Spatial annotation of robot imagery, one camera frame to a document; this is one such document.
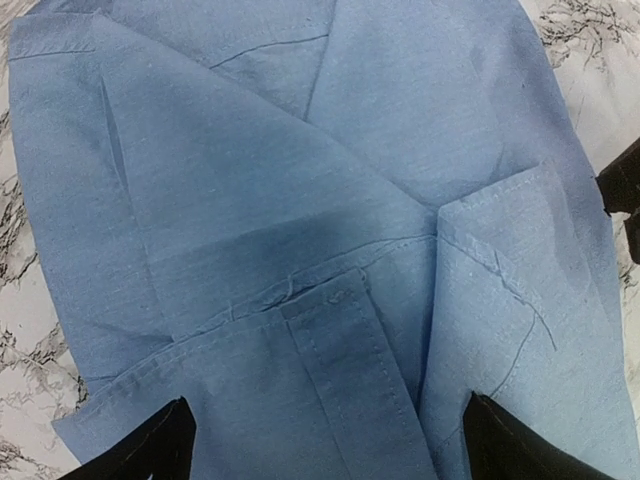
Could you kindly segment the light blue shirt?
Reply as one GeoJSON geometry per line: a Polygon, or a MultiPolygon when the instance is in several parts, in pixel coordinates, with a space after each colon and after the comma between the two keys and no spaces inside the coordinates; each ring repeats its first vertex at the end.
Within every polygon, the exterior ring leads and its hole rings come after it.
{"type": "Polygon", "coordinates": [[[488,396],[639,475],[612,228],[517,1],[44,1],[14,151],[87,462],[175,398],[196,479],[467,479],[488,396]]]}

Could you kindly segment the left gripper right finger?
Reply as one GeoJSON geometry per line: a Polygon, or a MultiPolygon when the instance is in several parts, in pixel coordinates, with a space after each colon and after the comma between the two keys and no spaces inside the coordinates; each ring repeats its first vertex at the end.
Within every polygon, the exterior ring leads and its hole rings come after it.
{"type": "Polygon", "coordinates": [[[471,394],[463,432],[473,480],[613,479],[555,447],[484,394],[471,394]]]}

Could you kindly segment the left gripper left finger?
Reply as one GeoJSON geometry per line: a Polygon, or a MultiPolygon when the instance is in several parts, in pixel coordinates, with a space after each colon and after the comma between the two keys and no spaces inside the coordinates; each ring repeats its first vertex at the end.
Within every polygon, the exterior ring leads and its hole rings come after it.
{"type": "Polygon", "coordinates": [[[62,480],[189,480],[197,431],[187,400],[172,400],[112,448],[62,480]]]}

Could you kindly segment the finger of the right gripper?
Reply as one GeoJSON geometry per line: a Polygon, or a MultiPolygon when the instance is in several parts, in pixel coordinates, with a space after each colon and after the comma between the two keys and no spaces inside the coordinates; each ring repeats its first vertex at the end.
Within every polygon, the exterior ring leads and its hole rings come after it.
{"type": "Polygon", "coordinates": [[[633,214],[639,208],[639,148],[627,148],[599,173],[596,182],[608,214],[633,214]]]}

